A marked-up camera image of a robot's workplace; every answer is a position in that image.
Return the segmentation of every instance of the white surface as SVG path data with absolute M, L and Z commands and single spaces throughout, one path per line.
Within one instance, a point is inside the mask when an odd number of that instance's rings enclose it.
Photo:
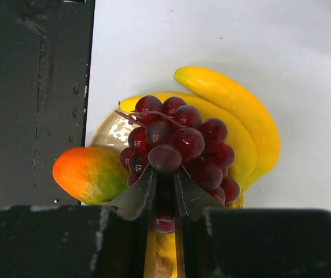
M 331 210 L 331 1 L 97 1 L 87 144 L 119 100 L 180 89 L 191 64 L 240 82 L 278 125 L 280 159 L 246 207 Z

